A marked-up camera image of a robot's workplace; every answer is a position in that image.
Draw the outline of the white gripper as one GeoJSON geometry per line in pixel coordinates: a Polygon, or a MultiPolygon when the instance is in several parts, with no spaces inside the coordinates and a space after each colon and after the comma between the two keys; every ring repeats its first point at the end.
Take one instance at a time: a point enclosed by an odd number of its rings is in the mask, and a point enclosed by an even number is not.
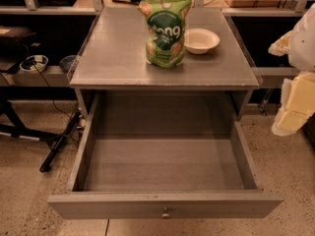
{"type": "Polygon", "coordinates": [[[284,79],[281,107],[272,132],[277,136],[295,134],[315,113],[315,4],[277,41],[268,52],[275,56],[288,53],[289,64],[301,72],[293,80],[284,79]]]}

